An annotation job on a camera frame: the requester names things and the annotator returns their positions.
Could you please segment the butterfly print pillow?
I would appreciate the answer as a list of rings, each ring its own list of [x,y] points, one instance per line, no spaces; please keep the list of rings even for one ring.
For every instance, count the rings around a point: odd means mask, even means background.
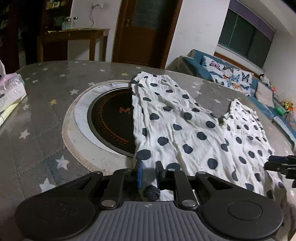
[[[253,73],[220,64],[207,56],[202,57],[201,64],[209,71],[215,83],[242,92],[246,96],[251,95]]]

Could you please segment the brown wooden door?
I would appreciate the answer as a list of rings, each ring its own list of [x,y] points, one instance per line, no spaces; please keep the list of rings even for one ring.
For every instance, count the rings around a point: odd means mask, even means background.
[[[164,69],[182,1],[122,1],[112,61]]]

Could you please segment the dark wooden side table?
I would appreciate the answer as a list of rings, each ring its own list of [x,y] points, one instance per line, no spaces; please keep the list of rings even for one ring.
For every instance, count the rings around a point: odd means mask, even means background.
[[[89,40],[89,61],[95,60],[96,41],[103,38],[102,61],[106,61],[107,40],[110,29],[70,29],[48,31],[38,37],[38,61],[44,61],[43,44],[48,42]]]

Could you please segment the pink white plastic bag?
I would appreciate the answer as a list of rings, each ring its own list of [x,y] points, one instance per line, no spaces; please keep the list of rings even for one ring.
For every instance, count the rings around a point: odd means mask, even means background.
[[[1,62],[0,110],[5,111],[18,99],[27,95],[25,83],[18,73],[7,74]]]

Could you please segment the grey star pattern tablecloth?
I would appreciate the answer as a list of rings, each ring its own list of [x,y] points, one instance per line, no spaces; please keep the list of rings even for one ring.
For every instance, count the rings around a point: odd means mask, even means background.
[[[94,84],[132,80],[141,71],[169,75],[218,117],[234,99],[255,108],[240,92],[171,70],[97,61],[43,62],[21,68],[27,96],[1,126],[1,240],[22,240],[14,213],[23,200],[88,173],[62,139],[70,104]]]

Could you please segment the black round induction cooktop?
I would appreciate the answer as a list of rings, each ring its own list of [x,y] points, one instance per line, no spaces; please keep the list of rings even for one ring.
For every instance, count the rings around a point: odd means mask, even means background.
[[[127,157],[135,154],[132,89],[109,90],[90,104],[87,121],[95,137],[113,151]]]

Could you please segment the glass jar on side table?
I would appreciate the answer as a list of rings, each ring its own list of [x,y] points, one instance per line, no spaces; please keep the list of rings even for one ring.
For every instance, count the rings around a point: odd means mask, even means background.
[[[72,28],[72,19],[71,17],[64,18],[64,21],[62,23],[62,30],[70,30]]]

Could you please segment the green toy on sofa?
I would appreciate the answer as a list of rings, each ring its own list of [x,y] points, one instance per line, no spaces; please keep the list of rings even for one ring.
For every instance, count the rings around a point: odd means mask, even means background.
[[[275,110],[280,116],[283,116],[285,114],[285,109],[282,108],[281,106],[276,105]]]

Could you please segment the grey square cushion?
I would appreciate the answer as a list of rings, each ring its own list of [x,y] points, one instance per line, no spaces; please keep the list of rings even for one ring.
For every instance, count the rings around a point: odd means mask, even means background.
[[[273,92],[265,84],[261,83],[260,81],[257,84],[255,97],[263,105],[274,108]]]

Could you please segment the white navy polka dot garment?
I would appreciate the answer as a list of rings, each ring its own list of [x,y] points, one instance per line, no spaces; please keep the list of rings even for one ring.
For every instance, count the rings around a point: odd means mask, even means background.
[[[143,185],[156,185],[155,163],[180,165],[189,176],[207,172],[249,191],[281,201],[286,188],[264,169],[274,152],[257,113],[235,99],[220,123],[168,75],[140,72],[132,81],[135,161]]]

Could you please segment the blue sectional sofa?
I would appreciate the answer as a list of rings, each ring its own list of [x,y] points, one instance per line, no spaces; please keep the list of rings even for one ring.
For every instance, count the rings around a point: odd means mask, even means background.
[[[180,70],[182,73],[196,76],[196,77],[200,77],[205,80],[209,80],[211,82],[214,82],[209,71],[206,68],[204,68],[201,64],[201,59],[203,56],[207,56],[209,58],[212,58],[220,64],[226,64],[227,66],[238,68],[234,65],[231,65],[228,62],[223,61],[220,58],[217,58],[215,56],[211,56],[211,55],[206,54],[204,52],[192,49],[188,56],[181,56],[180,57],[181,63],[177,66],[177,69]],[[287,122],[287,120],[285,120],[285,118],[283,116],[280,116],[275,110],[275,106],[278,105],[280,101],[274,97],[274,93],[273,93],[274,108],[263,105],[262,103],[260,103],[256,99],[255,92],[256,92],[257,84],[259,81],[260,80],[258,78],[253,76],[252,84],[251,84],[251,95],[248,97],[268,117],[268,119],[276,122],[278,124],[278,126],[280,126],[281,129],[283,129],[283,131],[288,135],[288,137],[291,139],[292,143],[295,144],[295,130],[290,126],[290,124]]]

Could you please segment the dark green framed window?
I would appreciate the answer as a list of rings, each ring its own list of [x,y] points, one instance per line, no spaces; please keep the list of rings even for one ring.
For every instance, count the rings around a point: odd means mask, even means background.
[[[272,39],[229,9],[218,43],[263,68]]]

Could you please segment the black white plush toy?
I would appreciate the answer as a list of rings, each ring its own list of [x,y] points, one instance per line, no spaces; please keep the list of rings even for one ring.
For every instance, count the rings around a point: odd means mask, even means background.
[[[260,74],[259,79],[265,85],[270,86],[270,80],[267,78],[267,76],[264,73]]]

